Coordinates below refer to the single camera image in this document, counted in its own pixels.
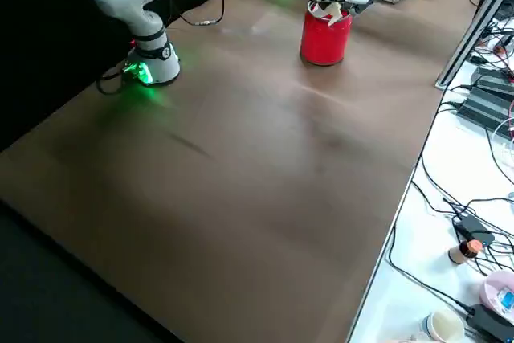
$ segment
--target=white table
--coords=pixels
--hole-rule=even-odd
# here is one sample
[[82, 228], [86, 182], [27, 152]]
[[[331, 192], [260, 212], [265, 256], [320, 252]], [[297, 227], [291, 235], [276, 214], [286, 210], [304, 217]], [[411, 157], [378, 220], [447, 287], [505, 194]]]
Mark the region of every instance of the white table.
[[[451, 87], [469, 84], [474, 69], [475, 66], [465, 63]], [[461, 101], [465, 93], [447, 92], [444, 100]], [[504, 144], [508, 144], [508, 141], [495, 139], [493, 147], [496, 158], [505, 173], [514, 178], [512, 159], [501, 150]], [[507, 198], [514, 190], [514, 186], [494, 165], [484, 130], [467, 123], [453, 112], [442, 112], [436, 116], [422, 154], [431, 177], [464, 204], [473, 198]], [[440, 210], [451, 210], [427, 179], [420, 162], [414, 169], [412, 180], [418, 183], [432, 205]], [[514, 233], [514, 210], [508, 202], [485, 202], [473, 207], [478, 216]], [[475, 263], [456, 267], [448, 259], [448, 249], [457, 245], [451, 221], [444, 214], [431, 210], [410, 183], [398, 208], [395, 223], [393, 261], [400, 268], [465, 304], [479, 303], [479, 286], [484, 277], [476, 271]], [[360, 313], [348, 338], [349, 343], [406, 339], [419, 331], [421, 320], [428, 314], [448, 307], [389, 265], [386, 256], [391, 244], [390, 235], [375, 275], [369, 282]], [[513, 266], [508, 258], [501, 263]], [[466, 337], [464, 341], [477, 340]]]

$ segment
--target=small bottle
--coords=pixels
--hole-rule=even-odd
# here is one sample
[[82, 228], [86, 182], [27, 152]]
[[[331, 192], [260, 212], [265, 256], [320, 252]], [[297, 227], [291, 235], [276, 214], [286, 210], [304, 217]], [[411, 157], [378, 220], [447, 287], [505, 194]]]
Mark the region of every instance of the small bottle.
[[479, 240], [462, 241], [457, 247], [448, 251], [448, 257], [455, 264], [460, 265], [469, 259], [474, 259], [482, 249], [483, 245]]

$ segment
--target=green led light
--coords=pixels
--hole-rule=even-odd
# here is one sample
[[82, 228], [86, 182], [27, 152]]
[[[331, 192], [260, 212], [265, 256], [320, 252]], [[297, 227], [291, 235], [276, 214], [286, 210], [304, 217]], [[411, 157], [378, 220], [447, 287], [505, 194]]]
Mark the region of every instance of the green led light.
[[129, 64], [123, 69], [124, 74], [130, 74], [134, 78], [140, 80], [143, 84], [153, 83], [152, 74], [146, 63], [133, 63]]

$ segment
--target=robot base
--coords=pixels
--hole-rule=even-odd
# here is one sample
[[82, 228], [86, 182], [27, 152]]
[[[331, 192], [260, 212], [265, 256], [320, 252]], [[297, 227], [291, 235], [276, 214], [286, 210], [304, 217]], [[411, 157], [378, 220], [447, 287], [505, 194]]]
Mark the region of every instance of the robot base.
[[158, 88], [176, 80], [180, 73], [180, 63], [173, 48], [167, 59], [144, 58], [134, 49], [128, 54], [124, 73], [132, 75], [148, 88]]

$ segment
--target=pink object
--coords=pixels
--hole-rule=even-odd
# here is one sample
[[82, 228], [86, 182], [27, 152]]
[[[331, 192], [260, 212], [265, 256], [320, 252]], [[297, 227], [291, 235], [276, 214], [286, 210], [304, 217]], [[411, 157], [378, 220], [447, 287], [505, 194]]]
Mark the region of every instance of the pink object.
[[502, 305], [504, 293], [514, 293], [514, 272], [496, 271], [487, 276], [480, 289], [480, 301], [498, 315], [514, 322], [514, 307], [510, 309]]

